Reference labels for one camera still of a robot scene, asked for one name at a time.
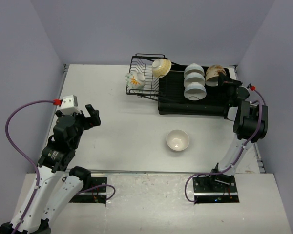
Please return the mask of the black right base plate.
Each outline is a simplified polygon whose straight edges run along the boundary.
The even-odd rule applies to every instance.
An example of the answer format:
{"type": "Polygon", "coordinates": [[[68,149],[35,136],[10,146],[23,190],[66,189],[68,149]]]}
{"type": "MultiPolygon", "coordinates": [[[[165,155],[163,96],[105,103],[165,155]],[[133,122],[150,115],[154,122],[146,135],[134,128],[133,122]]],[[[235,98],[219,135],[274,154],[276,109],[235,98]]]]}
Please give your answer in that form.
{"type": "Polygon", "coordinates": [[[239,203],[234,176],[203,175],[192,181],[195,204],[239,203]]]}

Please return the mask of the white green floral bowl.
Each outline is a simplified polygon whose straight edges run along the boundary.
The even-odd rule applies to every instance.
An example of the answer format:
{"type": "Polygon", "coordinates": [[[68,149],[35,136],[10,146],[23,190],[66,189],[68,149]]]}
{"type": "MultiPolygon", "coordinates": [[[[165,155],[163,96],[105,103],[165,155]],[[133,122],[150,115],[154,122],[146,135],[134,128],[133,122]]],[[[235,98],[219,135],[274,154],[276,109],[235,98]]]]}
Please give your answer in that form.
{"type": "Polygon", "coordinates": [[[129,72],[125,75],[125,81],[128,89],[142,90],[145,86],[146,80],[143,73],[140,72],[129,72]]]}

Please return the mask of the beige floral bowl back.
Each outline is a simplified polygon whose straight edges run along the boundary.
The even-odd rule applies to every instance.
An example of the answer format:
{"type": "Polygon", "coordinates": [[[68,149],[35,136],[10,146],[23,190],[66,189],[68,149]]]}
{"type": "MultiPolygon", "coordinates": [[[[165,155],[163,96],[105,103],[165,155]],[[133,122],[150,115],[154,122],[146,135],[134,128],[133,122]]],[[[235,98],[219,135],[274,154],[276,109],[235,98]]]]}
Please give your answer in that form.
{"type": "Polygon", "coordinates": [[[213,69],[216,69],[216,70],[224,70],[224,68],[223,68],[221,65],[216,64],[216,65],[212,65],[212,66],[210,66],[210,67],[207,69],[207,73],[208,73],[209,71],[213,70],[213,69]]]}

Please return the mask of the beige floral bowl front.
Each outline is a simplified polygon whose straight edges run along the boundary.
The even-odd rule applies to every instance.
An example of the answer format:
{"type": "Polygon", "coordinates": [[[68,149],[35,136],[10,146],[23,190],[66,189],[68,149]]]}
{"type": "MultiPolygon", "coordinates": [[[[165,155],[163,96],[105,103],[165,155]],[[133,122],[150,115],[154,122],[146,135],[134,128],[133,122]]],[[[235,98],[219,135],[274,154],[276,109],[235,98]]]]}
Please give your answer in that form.
{"type": "Polygon", "coordinates": [[[180,129],[171,130],[166,136],[167,146],[173,151],[183,151],[190,143],[188,134],[180,129]]]}

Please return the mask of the yellow patterned bowl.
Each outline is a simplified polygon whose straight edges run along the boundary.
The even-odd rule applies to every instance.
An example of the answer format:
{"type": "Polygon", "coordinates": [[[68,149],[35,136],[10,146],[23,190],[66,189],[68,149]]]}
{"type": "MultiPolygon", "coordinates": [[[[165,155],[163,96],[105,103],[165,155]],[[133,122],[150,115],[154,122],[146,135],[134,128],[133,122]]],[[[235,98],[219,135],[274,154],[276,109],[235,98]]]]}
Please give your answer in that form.
{"type": "Polygon", "coordinates": [[[155,78],[162,78],[167,75],[171,69],[172,63],[165,58],[156,59],[152,63],[152,74],[155,78]]]}

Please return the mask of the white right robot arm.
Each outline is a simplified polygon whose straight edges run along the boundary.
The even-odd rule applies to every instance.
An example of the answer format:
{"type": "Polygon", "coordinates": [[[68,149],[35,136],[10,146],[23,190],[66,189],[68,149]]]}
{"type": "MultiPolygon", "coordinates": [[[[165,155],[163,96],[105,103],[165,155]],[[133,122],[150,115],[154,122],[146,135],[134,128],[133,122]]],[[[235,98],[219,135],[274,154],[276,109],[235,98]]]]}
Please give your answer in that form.
{"type": "Polygon", "coordinates": [[[247,150],[268,131],[268,107],[263,96],[255,86],[242,86],[242,82],[219,74],[218,85],[226,87],[229,94],[225,118],[229,118],[229,109],[236,108],[233,124],[234,138],[224,156],[216,164],[209,176],[208,186],[218,192],[233,182],[236,169],[247,150]]]}

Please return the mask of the beige floral bowl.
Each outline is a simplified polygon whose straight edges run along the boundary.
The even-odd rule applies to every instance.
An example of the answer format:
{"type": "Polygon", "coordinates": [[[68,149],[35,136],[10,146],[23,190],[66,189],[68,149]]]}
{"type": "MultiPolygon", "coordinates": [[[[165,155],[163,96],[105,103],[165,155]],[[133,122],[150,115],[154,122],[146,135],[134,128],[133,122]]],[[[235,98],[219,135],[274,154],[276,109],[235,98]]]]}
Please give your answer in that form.
{"type": "Polygon", "coordinates": [[[218,86],[218,78],[219,74],[227,75],[226,71],[224,69],[211,69],[205,77],[205,84],[209,87],[216,87],[218,86]]]}
{"type": "Polygon", "coordinates": [[[207,73],[208,73],[209,71],[213,70],[213,69],[216,69],[216,70],[224,70],[224,68],[223,68],[221,65],[216,64],[216,65],[212,65],[212,66],[210,66],[210,67],[207,69],[207,73]]]}
{"type": "Polygon", "coordinates": [[[167,146],[173,151],[183,151],[190,143],[188,134],[180,129],[171,130],[166,136],[167,146]]]}

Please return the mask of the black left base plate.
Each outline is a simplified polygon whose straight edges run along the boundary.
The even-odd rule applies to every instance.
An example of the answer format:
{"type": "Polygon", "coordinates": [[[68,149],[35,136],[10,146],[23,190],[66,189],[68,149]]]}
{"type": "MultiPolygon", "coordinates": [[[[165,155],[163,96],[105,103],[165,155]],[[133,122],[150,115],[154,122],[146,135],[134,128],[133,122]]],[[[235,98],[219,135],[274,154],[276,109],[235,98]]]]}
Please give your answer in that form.
{"type": "MultiPolygon", "coordinates": [[[[95,176],[91,178],[90,184],[86,188],[82,189],[82,191],[103,184],[107,184],[107,177],[95,176]]],[[[70,200],[70,203],[106,204],[106,199],[106,187],[100,187],[74,196],[70,200]]]]}

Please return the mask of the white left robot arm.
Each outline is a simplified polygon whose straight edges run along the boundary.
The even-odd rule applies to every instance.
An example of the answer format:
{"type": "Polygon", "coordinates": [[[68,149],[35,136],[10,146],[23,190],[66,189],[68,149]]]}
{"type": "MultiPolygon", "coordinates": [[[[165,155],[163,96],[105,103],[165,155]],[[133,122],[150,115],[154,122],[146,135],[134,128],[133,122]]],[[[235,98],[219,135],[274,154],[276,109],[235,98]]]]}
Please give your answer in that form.
{"type": "Polygon", "coordinates": [[[69,201],[80,191],[91,188],[91,172],[76,166],[70,170],[63,186],[54,194],[58,181],[75,156],[81,136],[85,130],[99,126],[99,110],[85,106],[89,117],[74,104],[55,100],[60,108],[53,135],[42,150],[38,163],[34,164],[36,177],[24,203],[10,222],[3,223],[0,234],[49,234],[58,215],[69,201]]]}

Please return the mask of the white bowl front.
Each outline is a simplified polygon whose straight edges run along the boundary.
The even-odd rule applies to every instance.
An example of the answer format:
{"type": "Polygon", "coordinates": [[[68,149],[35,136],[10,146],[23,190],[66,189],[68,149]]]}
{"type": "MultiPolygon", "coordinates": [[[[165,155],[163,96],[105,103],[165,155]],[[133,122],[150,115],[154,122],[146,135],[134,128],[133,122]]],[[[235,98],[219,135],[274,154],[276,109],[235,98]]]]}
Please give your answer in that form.
{"type": "Polygon", "coordinates": [[[204,85],[192,82],[184,90],[184,97],[191,101],[199,101],[206,97],[207,92],[204,85]]]}

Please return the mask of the white bowl back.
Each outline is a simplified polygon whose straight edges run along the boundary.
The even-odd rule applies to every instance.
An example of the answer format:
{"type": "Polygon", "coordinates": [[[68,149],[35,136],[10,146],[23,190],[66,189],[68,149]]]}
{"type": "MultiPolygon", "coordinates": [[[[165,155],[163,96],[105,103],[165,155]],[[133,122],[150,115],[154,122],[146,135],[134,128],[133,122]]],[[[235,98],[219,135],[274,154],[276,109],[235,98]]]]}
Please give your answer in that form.
{"type": "Polygon", "coordinates": [[[203,69],[202,66],[196,64],[196,63],[192,63],[190,64],[189,66],[187,66],[184,70],[184,75],[188,75],[190,74],[191,72],[197,72],[197,73],[200,73],[202,76],[205,75],[205,71],[203,69]]]}

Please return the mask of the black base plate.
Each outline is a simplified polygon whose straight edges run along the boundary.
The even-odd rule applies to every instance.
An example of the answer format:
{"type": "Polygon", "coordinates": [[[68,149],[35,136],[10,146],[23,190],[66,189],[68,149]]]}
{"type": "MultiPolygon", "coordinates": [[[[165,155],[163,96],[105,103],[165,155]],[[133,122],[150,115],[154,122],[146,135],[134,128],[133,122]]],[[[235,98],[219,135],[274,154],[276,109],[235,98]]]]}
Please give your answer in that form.
{"type": "MultiPolygon", "coordinates": [[[[95,176],[91,178],[90,184],[86,188],[82,189],[82,191],[103,184],[107,184],[107,177],[95,176]]],[[[70,203],[106,204],[106,199],[106,187],[100,187],[74,196],[70,200],[70,203]]]]}
{"type": "Polygon", "coordinates": [[[234,176],[203,175],[192,181],[195,204],[239,203],[234,176]]]}

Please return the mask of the white bowl middle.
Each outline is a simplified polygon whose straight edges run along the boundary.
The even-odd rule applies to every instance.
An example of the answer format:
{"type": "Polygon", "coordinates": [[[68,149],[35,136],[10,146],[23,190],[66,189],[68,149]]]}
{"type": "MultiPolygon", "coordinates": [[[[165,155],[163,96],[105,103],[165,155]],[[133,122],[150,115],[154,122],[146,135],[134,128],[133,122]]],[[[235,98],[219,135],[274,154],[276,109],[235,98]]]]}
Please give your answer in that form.
{"type": "Polygon", "coordinates": [[[203,86],[205,86],[205,78],[202,74],[198,72],[191,72],[184,77],[184,87],[188,87],[193,82],[197,82],[203,86]]]}

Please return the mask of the black dish drying tray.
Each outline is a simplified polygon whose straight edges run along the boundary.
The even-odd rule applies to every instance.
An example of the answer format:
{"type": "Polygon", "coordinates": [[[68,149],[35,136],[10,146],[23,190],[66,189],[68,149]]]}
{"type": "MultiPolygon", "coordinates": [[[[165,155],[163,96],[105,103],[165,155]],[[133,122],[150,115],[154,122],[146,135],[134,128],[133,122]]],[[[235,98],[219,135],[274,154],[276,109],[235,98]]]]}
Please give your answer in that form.
{"type": "Polygon", "coordinates": [[[185,65],[173,64],[169,73],[159,79],[159,114],[224,116],[228,104],[233,101],[233,88],[229,86],[206,86],[204,99],[191,101],[184,97],[185,65]]]}

